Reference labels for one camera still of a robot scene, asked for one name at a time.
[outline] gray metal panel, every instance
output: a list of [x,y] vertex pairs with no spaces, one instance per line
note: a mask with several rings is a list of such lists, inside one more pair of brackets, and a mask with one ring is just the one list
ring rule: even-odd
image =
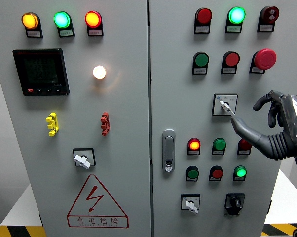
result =
[[[257,33],[260,11],[267,5],[280,10],[273,33]],[[242,6],[247,15],[242,33],[224,32],[226,16],[234,6]],[[209,35],[194,35],[196,11],[211,9]],[[297,1],[213,0],[150,1],[152,140],[154,175],[154,233],[156,237],[246,236],[261,234],[280,162],[269,160],[252,148],[249,156],[237,156],[240,140],[228,117],[211,116],[215,93],[237,93],[236,115],[260,132],[269,129],[268,106],[259,112],[254,103],[270,90],[297,93]],[[277,62],[264,75],[249,74],[253,54],[269,47],[277,53]],[[235,75],[221,75],[222,57],[230,50],[240,54]],[[204,51],[210,57],[207,75],[192,75],[192,58]],[[162,170],[162,132],[176,132],[176,169]],[[187,156],[187,142],[201,141],[200,156]],[[211,156],[212,142],[222,137],[227,142],[225,155]],[[195,165],[197,182],[186,182],[186,169]],[[209,182],[212,166],[220,165],[221,182]],[[244,165],[245,182],[233,182],[233,170]],[[201,194],[199,215],[181,210],[181,194]],[[224,216],[227,193],[244,193],[240,216]]]
[[[102,15],[104,37],[87,36],[90,10]],[[59,38],[57,11],[71,16],[75,37]],[[25,12],[40,17],[42,39],[26,37]],[[12,56],[18,48],[62,48],[69,96],[23,96]],[[102,81],[92,75],[97,65],[107,69]],[[0,1],[0,82],[47,236],[150,236],[147,1]],[[100,129],[104,111],[111,123],[106,137]],[[60,126],[55,137],[45,122],[51,112]],[[73,148],[94,148],[97,166],[76,167]],[[128,229],[68,226],[67,214],[89,174],[125,211]]]

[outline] white light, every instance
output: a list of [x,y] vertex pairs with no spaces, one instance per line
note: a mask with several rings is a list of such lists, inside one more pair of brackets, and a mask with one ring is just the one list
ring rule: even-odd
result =
[[103,79],[106,76],[106,69],[103,66],[98,65],[94,68],[93,74],[95,78]]

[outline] power meter display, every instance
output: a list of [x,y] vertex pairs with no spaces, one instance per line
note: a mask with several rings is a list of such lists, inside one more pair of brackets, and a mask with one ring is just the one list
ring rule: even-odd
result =
[[69,94],[62,49],[17,49],[13,55],[24,95]]

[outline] red terminal connector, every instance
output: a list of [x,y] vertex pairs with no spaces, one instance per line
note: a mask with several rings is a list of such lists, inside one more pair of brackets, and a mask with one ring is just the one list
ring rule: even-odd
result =
[[102,135],[106,136],[110,131],[110,123],[109,123],[109,114],[108,112],[103,112],[103,115],[100,119],[101,129],[103,130]]

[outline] yellow terminal connector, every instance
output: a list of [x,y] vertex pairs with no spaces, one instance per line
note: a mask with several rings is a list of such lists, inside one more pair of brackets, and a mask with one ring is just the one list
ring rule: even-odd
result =
[[48,129],[50,129],[49,136],[53,137],[59,131],[59,123],[56,117],[56,113],[50,113],[45,121],[48,123]]

